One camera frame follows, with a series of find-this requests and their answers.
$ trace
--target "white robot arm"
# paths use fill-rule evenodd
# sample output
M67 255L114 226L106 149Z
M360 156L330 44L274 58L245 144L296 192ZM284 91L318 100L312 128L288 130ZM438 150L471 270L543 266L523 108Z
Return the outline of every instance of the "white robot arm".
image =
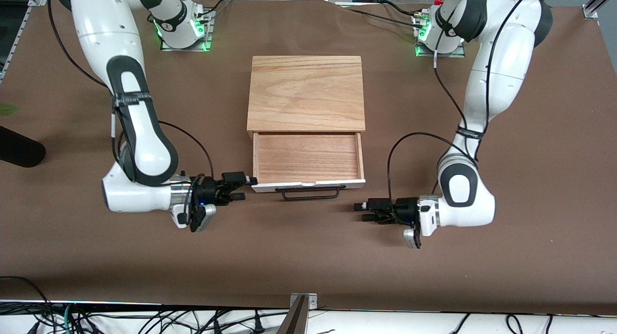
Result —
M387 200L387 205L383 200L369 200L356 206L357 211L373 212L365 220L410 226L403 232L410 248L419 248L419 231L428 237L438 227L492 222L495 198L480 178L474 158L488 123L514 101L533 48L544 40L552 24L550 9L542 0L445 0L423 14L429 22L418 31L418 35L423 33L419 40L431 50L450 53L463 40L477 40L480 51L454 136L458 149L450 147L438 163L442 195L403 198L394 204Z
M131 11L148 9L163 40L181 49L203 37L196 26L202 5L190 0L70 0L70 8L88 64L112 95L112 138L118 117L126 139L102 180L106 205L118 213L170 210L179 228L203 230L216 205L244 199L231 192L255 180L243 173L223 174L220 181L175 174L178 154L154 111Z

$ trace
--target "wood grain panel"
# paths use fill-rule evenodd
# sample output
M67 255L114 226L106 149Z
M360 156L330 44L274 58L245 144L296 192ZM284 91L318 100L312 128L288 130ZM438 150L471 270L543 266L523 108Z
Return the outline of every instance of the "wood grain panel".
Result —
M253 57L247 130L363 132L361 58Z
M255 134L260 183L360 178L357 136L348 134Z

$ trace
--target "brown tabletop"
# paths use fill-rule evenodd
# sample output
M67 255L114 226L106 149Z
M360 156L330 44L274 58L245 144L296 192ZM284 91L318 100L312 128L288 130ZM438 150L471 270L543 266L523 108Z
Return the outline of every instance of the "brown tabletop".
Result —
M68 51L86 66L68 11L54 3ZM363 10L402 15L383 5ZM0 165L0 273L29 277L51 299L286 307L316 292L328 308L502 312L617 312L616 76L597 22L553 9L523 88L495 119L480 152L496 197L492 224L440 228L407 249L402 226L360 221L352 205L386 192L388 150L403 134L452 138L458 114L409 29L319 0L234 1L216 20L209 53L163 53L137 13L146 75L160 119L205 143L216 173L251 171L246 133L254 55L361 55L366 187L337 200L283 202L256 194L221 207L204 233L169 213L111 213L108 92L69 63L46 10L31 14L6 79L7 128L40 140L44 163ZM439 60L462 101L477 44ZM163 127L179 169L205 172L201 150ZM392 162L394 196L430 193L445 145L409 139ZM2 285L0 298L35 298Z

